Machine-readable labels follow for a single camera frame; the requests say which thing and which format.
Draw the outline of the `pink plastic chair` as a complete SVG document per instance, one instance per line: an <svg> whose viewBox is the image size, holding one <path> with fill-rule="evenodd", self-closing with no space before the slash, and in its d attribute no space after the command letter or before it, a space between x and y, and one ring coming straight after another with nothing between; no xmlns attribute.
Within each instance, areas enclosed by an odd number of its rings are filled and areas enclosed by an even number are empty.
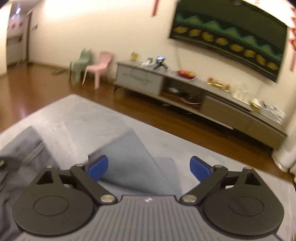
<svg viewBox="0 0 296 241"><path fill-rule="evenodd" d="M86 67L82 85L85 83L87 73L91 73L94 75L94 89L98 89L100 87L101 75L106 74L107 78L109 78L109 65L112 59L113 59L113 54L111 52L101 51L99 53L99 63L88 65Z"/></svg>

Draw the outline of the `clear glass cups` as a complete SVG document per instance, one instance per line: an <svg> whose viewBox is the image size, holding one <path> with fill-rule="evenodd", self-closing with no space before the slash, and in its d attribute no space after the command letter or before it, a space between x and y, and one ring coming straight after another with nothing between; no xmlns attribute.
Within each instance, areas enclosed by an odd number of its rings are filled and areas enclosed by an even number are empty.
<svg viewBox="0 0 296 241"><path fill-rule="evenodd" d="M241 102L248 103L250 101L251 92L248 90L247 85L243 83L241 85L236 85L232 96Z"/></svg>

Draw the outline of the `gold ornaments on cabinet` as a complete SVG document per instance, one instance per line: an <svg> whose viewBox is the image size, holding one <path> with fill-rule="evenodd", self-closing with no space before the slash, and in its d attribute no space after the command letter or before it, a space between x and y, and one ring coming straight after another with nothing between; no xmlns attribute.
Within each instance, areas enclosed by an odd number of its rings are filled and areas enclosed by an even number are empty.
<svg viewBox="0 0 296 241"><path fill-rule="evenodd" d="M208 85L213 85L217 89L222 89L225 92L230 92L230 89L231 89L231 86L229 84L224 84L222 81L216 80L216 79L211 78L211 77L207 79L206 83Z"/></svg>

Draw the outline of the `green plastic chair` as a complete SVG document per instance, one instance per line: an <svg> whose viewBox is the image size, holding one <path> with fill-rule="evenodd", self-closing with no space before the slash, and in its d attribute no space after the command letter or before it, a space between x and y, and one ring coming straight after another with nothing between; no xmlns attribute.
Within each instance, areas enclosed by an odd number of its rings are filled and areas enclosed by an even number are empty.
<svg viewBox="0 0 296 241"><path fill-rule="evenodd" d="M92 50L83 49L80 53L78 60L71 61L68 69L68 79L72 77L72 72L75 73L75 80L79 81L81 78L81 72L85 71L88 65L93 63L93 53Z"/></svg>

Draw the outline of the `white curtain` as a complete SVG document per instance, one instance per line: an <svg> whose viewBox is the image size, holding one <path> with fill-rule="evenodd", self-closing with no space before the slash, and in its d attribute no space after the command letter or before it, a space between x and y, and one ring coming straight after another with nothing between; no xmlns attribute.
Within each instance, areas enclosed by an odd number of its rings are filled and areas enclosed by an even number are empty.
<svg viewBox="0 0 296 241"><path fill-rule="evenodd" d="M283 172L288 172L295 164L295 130L284 140L283 144L274 150L271 157L275 165Z"/></svg>

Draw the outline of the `long grey TV cabinet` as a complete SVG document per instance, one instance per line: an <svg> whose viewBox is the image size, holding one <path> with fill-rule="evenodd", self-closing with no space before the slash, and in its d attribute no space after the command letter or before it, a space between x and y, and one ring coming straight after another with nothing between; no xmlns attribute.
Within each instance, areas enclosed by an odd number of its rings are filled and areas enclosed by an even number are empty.
<svg viewBox="0 0 296 241"><path fill-rule="evenodd" d="M120 61L114 85L116 89L135 91L240 131L273 149L279 148L287 137L274 114L266 110L259 113L231 93L197 79L186 80L173 70L154 70Z"/></svg>

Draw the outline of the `wall painting green yellow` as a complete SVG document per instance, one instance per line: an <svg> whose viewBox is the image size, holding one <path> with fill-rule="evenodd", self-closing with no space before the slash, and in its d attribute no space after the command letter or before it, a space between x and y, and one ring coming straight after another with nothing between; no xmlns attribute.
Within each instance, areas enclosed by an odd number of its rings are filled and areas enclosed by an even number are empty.
<svg viewBox="0 0 296 241"><path fill-rule="evenodd" d="M287 25L246 1L178 1L170 38L214 51L276 82Z"/></svg>

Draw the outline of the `gold tissue box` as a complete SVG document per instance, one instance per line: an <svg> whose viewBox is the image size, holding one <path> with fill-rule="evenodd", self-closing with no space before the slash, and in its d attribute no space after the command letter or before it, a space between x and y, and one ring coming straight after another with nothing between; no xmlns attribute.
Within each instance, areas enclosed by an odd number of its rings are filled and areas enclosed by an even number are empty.
<svg viewBox="0 0 296 241"><path fill-rule="evenodd" d="M261 112L261 102L254 98L251 102L250 102L250 107L257 112Z"/></svg>

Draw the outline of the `red fruit plate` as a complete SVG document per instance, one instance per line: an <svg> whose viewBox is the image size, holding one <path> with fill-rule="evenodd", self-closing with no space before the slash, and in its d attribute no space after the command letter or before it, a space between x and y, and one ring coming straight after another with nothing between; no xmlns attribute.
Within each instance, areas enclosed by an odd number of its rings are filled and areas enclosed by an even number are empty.
<svg viewBox="0 0 296 241"><path fill-rule="evenodd" d="M189 71L189 70L178 70L177 74L180 77L185 78L187 80L193 80L196 78L196 74L192 71Z"/></svg>

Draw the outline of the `white box of items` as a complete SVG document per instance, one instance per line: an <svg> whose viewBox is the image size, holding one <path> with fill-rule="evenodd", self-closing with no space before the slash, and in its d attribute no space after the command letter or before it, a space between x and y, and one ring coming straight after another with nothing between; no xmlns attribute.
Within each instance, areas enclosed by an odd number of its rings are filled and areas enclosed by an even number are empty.
<svg viewBox="0 0 296 241"><path fill-rule="evenodd" d="M269 106L264 101L261 102L261 113L271 119L272 121L279 123L280 125L283 123L285 119L285 112L279 109L276 106Z"/></svg>

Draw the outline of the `grey garment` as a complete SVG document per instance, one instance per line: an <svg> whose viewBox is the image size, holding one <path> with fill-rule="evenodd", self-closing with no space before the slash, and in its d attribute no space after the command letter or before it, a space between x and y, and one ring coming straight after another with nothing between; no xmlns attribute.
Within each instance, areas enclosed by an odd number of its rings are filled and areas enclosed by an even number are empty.
<svg viewBox="0 0 296 241"><path fill-rule="evenodd" d="M101 185L117 198L122 195L182 195L175 161L154 159L134 131L128 130L91 153L88 161L102 155L108 158L108 169ZM13 219L13 204L42 168L59 167L59 164L32 126L1 149L1 161L1 240L15 240L20 231Z"/></svg>

